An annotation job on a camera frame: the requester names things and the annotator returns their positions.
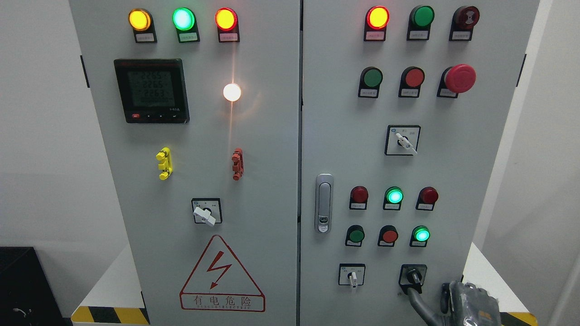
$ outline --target high voltage warning sign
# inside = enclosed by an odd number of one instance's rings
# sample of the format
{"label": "high voltage warning sign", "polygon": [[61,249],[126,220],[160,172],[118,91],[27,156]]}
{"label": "high voltage warning sign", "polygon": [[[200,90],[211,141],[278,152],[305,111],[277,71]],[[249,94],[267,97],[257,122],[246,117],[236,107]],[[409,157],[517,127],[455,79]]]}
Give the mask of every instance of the high voltage warning sign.
{"label": "high voltage warning sign", "polygon": [[215,234],[179,294],[184,310],[266,311],[266,297],[224,239]]}

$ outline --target yellow indicator light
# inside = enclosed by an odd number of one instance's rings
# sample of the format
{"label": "yellow indicator light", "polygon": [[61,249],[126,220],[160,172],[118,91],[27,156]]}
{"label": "yellow indicator light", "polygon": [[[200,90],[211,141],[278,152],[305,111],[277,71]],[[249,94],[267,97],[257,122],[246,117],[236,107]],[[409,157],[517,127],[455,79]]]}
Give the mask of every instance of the yellow indicator light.
{"label": "yellow indicator light", "polygon": [[231,31],[238,23],[238,16],[230,8],[221,8],[216,12],[216,24],[224,31]]}
{"label": "yellow indicator light", "polygon": [[389,11],[383,6],[373,7],[367,13],[367,24],[375,30],[384,28],[388,22]]}
{"label": "yellow indicator light", "polygon": [[129,12],[129,24],[136,31],[146,31],[151,26],[151,15],[145,9],[135,8]]}

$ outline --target emergency stop button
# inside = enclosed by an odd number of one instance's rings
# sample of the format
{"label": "emergency stop button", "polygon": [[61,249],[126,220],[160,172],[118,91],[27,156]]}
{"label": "emergency stop button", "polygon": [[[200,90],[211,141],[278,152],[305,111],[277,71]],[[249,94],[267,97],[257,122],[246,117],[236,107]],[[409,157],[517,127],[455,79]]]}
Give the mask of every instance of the emergency stop button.
{"label": "emergency stop button", "polygon": [[468,64],[458,64],[447,71],[445,85],[454,93],[465,93],[475,84],[475,69]]}
{"label": "emergency stop button", "polygon": [[437,96],[456,99],[457,94],[465,93],[473,87],[476,78],[475,69],[468,64],[462,63],[449,67],[441,76]]}

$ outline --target green push button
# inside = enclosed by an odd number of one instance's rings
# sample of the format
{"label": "green push button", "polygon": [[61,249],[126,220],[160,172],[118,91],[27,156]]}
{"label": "green push button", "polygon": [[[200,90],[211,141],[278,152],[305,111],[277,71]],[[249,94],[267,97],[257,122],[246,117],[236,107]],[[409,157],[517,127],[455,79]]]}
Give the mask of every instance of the green push button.
{"label": "green push button", "polygon": [[435,11],[429,6],[418,6],[413,9],[411,21],[417,27],[427,27],[435,19]]}
{"label": "green push button", "polygon": [[349,239],[352,242],[361,242],[364,239],[364,232],[361,230],[354,230],[349,234]]}
{"label": "green push button", "polygon": [[369,87],[377,87],[383,81],[383,74],[376,68],[369,69],[363,77],[364,83]]}

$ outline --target red push button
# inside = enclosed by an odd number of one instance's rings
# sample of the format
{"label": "red push button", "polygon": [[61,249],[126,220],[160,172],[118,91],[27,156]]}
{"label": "red push button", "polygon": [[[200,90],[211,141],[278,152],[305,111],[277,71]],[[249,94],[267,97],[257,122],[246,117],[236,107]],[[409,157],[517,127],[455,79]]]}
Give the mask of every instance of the red push button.
{"label": "red push button", "polygon": [[419,198],[424,204],[433,205],[439,199],[439,193],[433,187],[426,187],[419,193]]}
{"label": "red push button", "polygon": [[460,7],[453,15],[455,24],[464,30],[470,30],[479,21],[479,9],[475,6]]}
{"label": "red push button", "polygon": [[419,87],[425,80],[425,73],[419,68],[409,70],[405,76],[405,83],[409,87]]}
{"label": "red push button", "polygon": [[473,87],[476,80],[475,69],[468,64],[458,64],[447,71],[445,85],[454,93],[465,93]]}
{"label": "red push button", "polygon": [[385,233],[383,233],[383,241],[388,243],[388,244],[392,244],[395,241],[397,241],[398,239],[398,234],[396,231],[393,230],[389,230]]}
{"label": "red push button", "polygon": [[368,199],[368,191],[363,186],[355,187],[350,191],[350,198],[352,198],[354,202],[362,204]]}

